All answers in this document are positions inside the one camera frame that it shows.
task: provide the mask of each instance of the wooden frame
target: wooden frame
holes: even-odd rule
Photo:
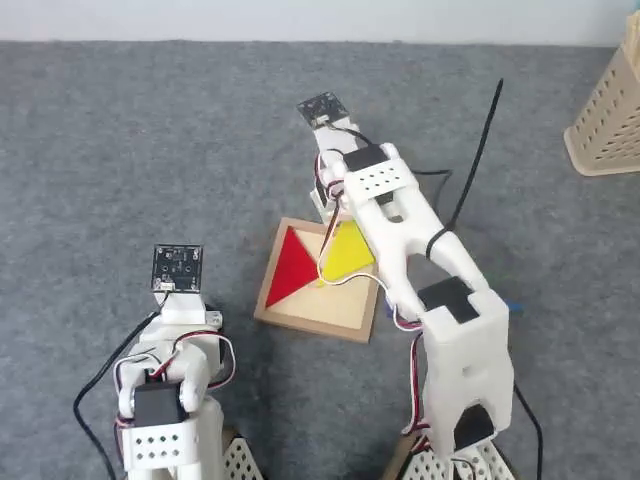
[[[369,280],[369,286],[367,289],[365,308],[362,326],[359,329],[340,327],[338,325],[331,325],[315,320],[309,320],[307,318],[298,317],[294,315],[285,315],[282,313],[271,312],[265,308],[265,303],[269,289],[271,287],[271,281],[273,274],[278,263],[280,251],[282,250],[282,244],[284,242],[284,235],[289,227],[295,230],[306,231],[310,233],[317,233],[324,235],[326,228],[324,225],[318,223],[307,222],[304,220],[298,220],[294,218],[283,218],[280,221],[276,238],[269,256],[269,262],[267,264],[267,271],[262,281],[262,287],[258,295],[258,303],[254,312],[254,316],[267,323],[274,325],[280,325],[282,327],[294,328],[297,330],[303,330],[310,333],[319,333],[321,335],[330,335],[333,337],[344,338],[346,340],[352,340],[359,343],[367,343],[371,336],[371,327],[373,325],[373,314],[376,306],[376,297],[378,284]]]
[[[398,480],[398,478],[400,478],[402,469],[411,455],[411,448],[419,436],[417,432],[414,432],[406,437],[400,437],[396,449],[393,452],[393,457],[391,457],[391,461],[382,474],[381,480]]]

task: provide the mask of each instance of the black cable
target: black cable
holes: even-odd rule
[[[472,480],[476,480],[476,467],[469,460],[465,460],[464,458],[452,458],[453,462],[461,462],[465,463],[471,469],[471,478]]]
[[[107,358],[107,361],[104,362],[102,367],[100,367],[100,370],[98,370],[98,373],[96,373],[93,376],[93,378],[89,380],[89,382],[84,387],[82,387],[82,389],[80,390],[80,393],[78,393],[78,395],[76,396],[76,399],[73,401],[73,415],[76,417],[76,420],[80,425],[80,428],[82,428],[82,430],[87,435],[87,437],[89,437],[89,440],[91,440],[91,443],[93,443],[94,447],[96,447],[96,450],[98,450],[98,453],[102,458],[102,462],[104,463],[104,466],[107,469],[107,473],[111,480],[117,480],[116,472],[113,469],[113,465],[111,465],[111,460],[109,460],[109,456],[107,455],[107,452],[105,451],[104,447],[100,443],[100,440],[93,433],[93,431],[91,430],[91,427],[89,427],[87,422],[85,422],[84,418],[82,418],[82,414],[80,413],[80,402],[82,402],[82,399],[87,395],[87,393],[89,393],[91,389],[95,387],[96,384],[102,379],[102,377],[104,377],[104,374],[107,373],[111,365],[113,365],[113,363],[118,359],[118,357],[120,356],[120,354],[122,354],[124,349],[127,348],[127,345],[129,345],[131,341],[134,338],[136,338],[136,336],[138,336],[138,334],[142,330],[144,330],[145,327],[147,327],[154,318],[160,315],[160,311],[162,310],[164,303],[167,301],[168,296],[169,294],[167,293],[157,311],[147,316],[147,318],[145,318],[142,322],[140,322],[140,324],[136,328],[134,328],[129,335],[127,335],[124,341],[120,345],[118,345],[118,348],[115,349],[115,351],[109,356],[109,358]]]
[[[438,184],[438,188],[436,188],[436,192],[434,193],[433,199],[431,201],[433,211],[436,212],[436,215],[439,217],[440,216],[440,195],[442,194],[442,190],[444,189],[444,186],[449,181],[449,178],[451,178],[451,175],[453,175],[453,170],[449,168],[442,169],[442,170],[411,170],[411,173],[413,173],[414,175],[425,175],[425,176],[443,175],[444,176],[440,184]]]
[[[491,107],[489,108],[489,113],[487,114],[487,118],[484,122],[484,128],[482,129],[482,136],[480,137],[480,144],[478,145],[478,150],[476,151],[476,157],[473,159],[473,164],[471,165],[471,171],[469,172],[469,176],[467,177],[467,183],[462,190],[462,195],[460,195],[460,199],[458,200],[458,204],[456,205],[456,209],[451,215],[451,219],[447,222],[446,228],[448,230],[454,230],[456,227],[456,221],[458,220],[458,216],[460,215],[460,211],[462,210],[462,206],[464,205],[465,200],[467,199],[467,195],[469,194],[469,190],[471,189],[471,184],[473,183],[473,179],[476,176],[476,170],[478,169],[478,165],[480,163],[480,158],[482,158],[482,152],[484,152],[484,146],[487,143],[487,137],[489,136],[489,129],[491,128],[491,122],[493,122],[493,117],[496,113],[496,108],[498,106],[498,100],[500,100],[500,94],[502,93],[502,85],[504,84],[504,79],[500,79],[498,85],[496,86],[496,91],[493,94],[493,100],[491,101]]]
[[[524,395],[522,395],[522,392],[520,391],[520,387],[518,387],[518,384],[515,381],[513,382],[513,390],[516,392],[516,396],[518,397],[518,400],[520,400],[520,403],[522,404],[524,411],[527,412],[527,415],[531,420],[531,423],[533,423],[533,426],[536,429],[536,436],[538,437],[538,465],[536,468],[536,480],[542,480],[542,461],[543,461],[542,455],[544,451],[544,438],[542,436],[542,427],[540,426],[540,422],[538,422],[538,419],[533,413],[533,410],[531,410],[531,407],[525,400]]]
[[[429,243],[427,243],[427,250],[425,251],[425,256],[427,258],[431,258],[431,250],[433,249],[433,245],[436,243],[436,241],[448,231],[449,230],[447,229],[447,227],[444,227],[442,228],[442,230],[439,230],[433,237],[431,237]]]
[[[327,123],[326,125],[331,130],[338,130],[340,132],[350,133],[354,137],[359,138],[360,140],[362,140],[367,145],[373,145],[373,142],[371,140],[369,140],[367,137],[365,137],[362,133],[358,132],[357,130],[353,130],[352,128],[336,127],[332,123]]]

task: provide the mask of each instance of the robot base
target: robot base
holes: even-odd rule
[[[461,451],[455,461],[442,461],[431,450],[412,453],[416,440],[412,435],[398,443],[382,480],[520,480],[492,442]]]

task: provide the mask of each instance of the white robotic arm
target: white robotic arm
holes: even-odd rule
[[[193,255],[194,248],[201,249],[160,246],[156,256]],[[164,258],[159,273],[167,266],[170,275],[173,260]],[[212,379],[222,370],[221,342],[233,360],[226,381],[233,376],[233,346],[219,332],[222,315],[207,311],[199,293],[164,288],[156,293],[160,315],[114,366],[125,470],[129,480],[223,480],[224,416],[207,389],[220,386]]]
[[[431,447],[450,457],[490,440],[511,420],[507,305],[458,237],[444,230],[393,144],[359,148],[358,127],[333,94],[298,108],[320,150],[311,197],[321,217],[328,222],[339,211],[340,218],[355,219],[376,258],[387,301],[422,326],[429,365],[424,422]],[[427,251],[452,278],[417,292],[407,278],[406,259]]]

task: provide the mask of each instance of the blue part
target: blue part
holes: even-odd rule
[[[524,311],[524,307],[520,303],[510,302],[509,300],[505,300],[505,303],[509,307],[510,312],[520,313]]]

